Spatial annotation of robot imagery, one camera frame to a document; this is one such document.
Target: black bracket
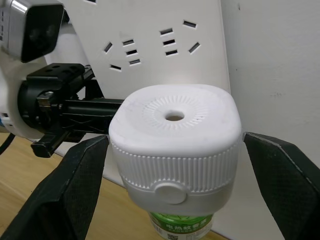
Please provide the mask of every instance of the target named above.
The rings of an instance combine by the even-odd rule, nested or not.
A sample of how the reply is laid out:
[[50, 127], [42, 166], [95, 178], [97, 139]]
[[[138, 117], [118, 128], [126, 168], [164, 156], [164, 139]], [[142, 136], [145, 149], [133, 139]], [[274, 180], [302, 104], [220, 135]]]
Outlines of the black bracket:
[[[26, 77], [18, 108], [23, 120], [44, 136], [31, 145], [49, 158], [63, 142], [78, 143], [86, 133], [108, 134], [122, 100], [105, 99], [91, 67], [53, 63]], [[85, 88], [85, 98], [78, 92]]]

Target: white wall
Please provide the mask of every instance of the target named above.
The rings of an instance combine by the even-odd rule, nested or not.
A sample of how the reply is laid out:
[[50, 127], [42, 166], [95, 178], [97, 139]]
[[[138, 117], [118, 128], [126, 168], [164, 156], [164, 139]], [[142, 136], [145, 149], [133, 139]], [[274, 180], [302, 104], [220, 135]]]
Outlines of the white wall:
[[[231, 93], [244, 130], [294, 143], [320, 167], [320, 1], [221, 3]], [[234, 221], [223, 222], [232, 214]], [[234, 239], [283, 239], [244, 145], [232, 199], [217, 216]]]

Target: wooden table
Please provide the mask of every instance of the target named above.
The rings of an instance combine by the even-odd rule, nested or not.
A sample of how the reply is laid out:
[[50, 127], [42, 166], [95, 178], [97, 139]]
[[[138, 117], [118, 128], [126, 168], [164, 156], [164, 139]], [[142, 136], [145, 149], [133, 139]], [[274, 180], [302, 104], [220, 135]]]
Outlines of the wooden table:
[[[0, 145], [8, 134], [0, 133]], [[0, 235], [3, 234], [38, 183], [59, 164], [61, 157], [34, 156], [31, 142], [16, 137], [0, 155]], [[148, 214], [137, 207], [127, 191], [102, 179], [98, 203], [87, 240], [162, 240]], [[203, 240], [226, 240], [210, 232]]]

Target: round button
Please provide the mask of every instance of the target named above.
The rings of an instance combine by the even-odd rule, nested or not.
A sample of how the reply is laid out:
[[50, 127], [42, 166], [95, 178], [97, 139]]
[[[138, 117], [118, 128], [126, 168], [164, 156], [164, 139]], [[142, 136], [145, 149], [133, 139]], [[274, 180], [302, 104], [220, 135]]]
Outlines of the round button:
[[181, 204], [187, 198], [184, 188], [175, 183], [160, 183], [154, 191], [156, 197], [167, 204]]

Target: white plastic cap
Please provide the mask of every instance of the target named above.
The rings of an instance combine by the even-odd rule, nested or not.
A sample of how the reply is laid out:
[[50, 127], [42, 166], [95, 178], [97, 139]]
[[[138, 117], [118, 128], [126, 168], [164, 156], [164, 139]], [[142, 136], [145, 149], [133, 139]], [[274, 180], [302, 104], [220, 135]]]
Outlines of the white plastic cap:
[[205, 216], [228, 201], [241, 121], [211, 85], [156, 85], [131, 94], [109, 134], [131, 199], [148, 212]]

